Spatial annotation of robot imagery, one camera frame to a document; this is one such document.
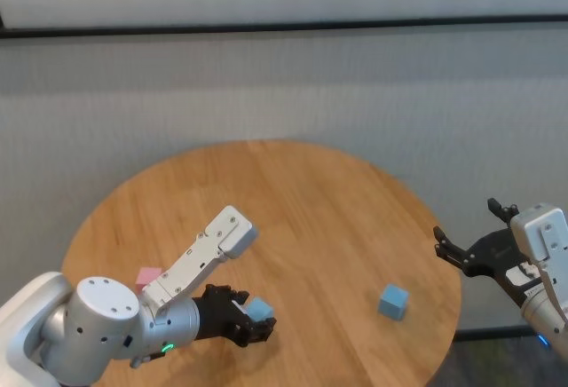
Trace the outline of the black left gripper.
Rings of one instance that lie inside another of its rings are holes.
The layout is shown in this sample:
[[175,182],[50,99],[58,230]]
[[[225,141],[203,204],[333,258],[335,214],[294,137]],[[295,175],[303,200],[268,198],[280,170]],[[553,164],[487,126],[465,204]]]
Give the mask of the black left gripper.
[[215,337],[226,338],[240,347],[266,342],[277,320],[249,320],[245,304],[249,299],[246,290],[235,290],[228,285],[207,284],[199,297],[194,297],[199,313],[196,340]]

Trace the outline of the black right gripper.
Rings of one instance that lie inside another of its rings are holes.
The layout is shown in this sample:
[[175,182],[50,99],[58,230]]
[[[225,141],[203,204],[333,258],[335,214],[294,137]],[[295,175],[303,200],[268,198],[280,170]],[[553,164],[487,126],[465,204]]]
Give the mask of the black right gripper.
[[[502,206],[495,198],[487,200],[489,211],[510,227],[511,219],[519,214],[516,204]],[[454,245],[445,232],[433,228],[436,255],[460,269],[468,277],[486,276],[495,280],[502,290],[521,307],[528,290],[541,284],[535,265],[520,252],[510,229],[489,233],[476,241],[467,251]]]

